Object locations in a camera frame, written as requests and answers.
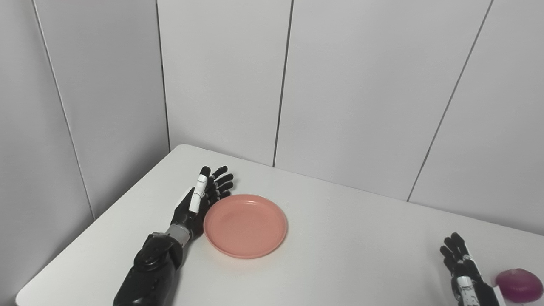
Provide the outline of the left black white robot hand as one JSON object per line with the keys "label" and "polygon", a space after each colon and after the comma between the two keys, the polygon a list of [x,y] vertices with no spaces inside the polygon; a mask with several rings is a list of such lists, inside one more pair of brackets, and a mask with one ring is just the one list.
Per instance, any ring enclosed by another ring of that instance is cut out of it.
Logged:
{"label": "left black white robot hand", "polygon": [[228,171],[227,165],[213,173],[210,167],[202,167],[196,186],[178,204],[170,224],[188,229],[193,238],[201,236],[204,232],[204,219],[210,208],[231,195],[234,175]]}

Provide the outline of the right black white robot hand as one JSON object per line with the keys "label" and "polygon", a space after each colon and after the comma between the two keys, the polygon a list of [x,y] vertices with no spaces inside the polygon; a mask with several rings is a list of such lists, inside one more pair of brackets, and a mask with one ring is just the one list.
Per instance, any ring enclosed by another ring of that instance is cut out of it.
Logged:
{"label": "right black white robot hand", "polygon": [[458,306],[500,306],[494,288],[484,281],[464,239],[453,232],[440,247],[451,275],[451,290]]}

